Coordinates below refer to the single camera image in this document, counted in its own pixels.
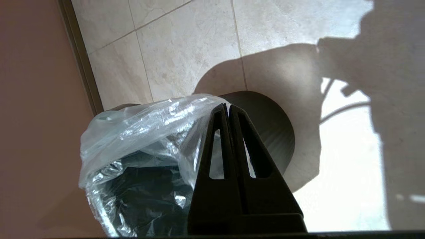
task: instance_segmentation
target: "plastic bag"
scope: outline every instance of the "plastic bag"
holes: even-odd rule
[[[102,112],[90,122],[81,136],[79,187],[108,236],[187,233],[210,113],[221,103],[230,105],[197,94]],[[220,177],[222,163],[211,172]]]

